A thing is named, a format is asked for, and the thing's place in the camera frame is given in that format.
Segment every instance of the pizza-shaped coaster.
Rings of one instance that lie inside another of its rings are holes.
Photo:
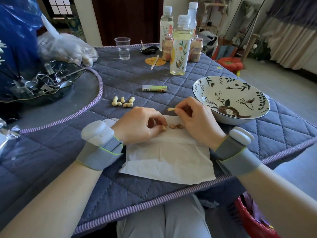
[[[147,63],[148,65],[153,65],[155,63],[156,57],[151,57],[151,58],[147,58],[145,59],[145,63]],[[166,63],[166,61],[164,61],[162,58],[158,58],[158,61],[156,62],[156,66],[162,66]]]

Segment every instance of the person's leg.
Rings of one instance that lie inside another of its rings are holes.
[[[118,238],[164,238],[164,232],[163,205],[133,213],[117,222]]]
[[[204,208],[195,195],[171,200],[164,208],[165,238],[211,238]]]

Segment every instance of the beige curtain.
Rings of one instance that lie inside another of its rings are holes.
[[[271,60],[285,68],[300,69],[317,50],[317,32],[269,18],[261,31],[271,48]]]

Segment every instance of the white flower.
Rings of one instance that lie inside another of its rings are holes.
[[[4,62],[5,60],[4,59],[1,59],[1,56],[0,56],[0,65],[1,65],[1,62]]]
[[[3,43],[1,40],[0,40],[0,53],[3,53],[3,50],[1,48],[3,47],[7,47],[5,43]]]

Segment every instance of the yellow liquid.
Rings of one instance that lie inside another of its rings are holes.
[[[179,40],[190,40],[190,39],[192,39],[192,32],[189,29],[182,29],[182,28],[178,29],[177,28],[173,32],[173,38],[179,39]],[[170,70],[170,73],[173,75],[184,75],[185,71],[184,72],[175,72],[175,71]]]

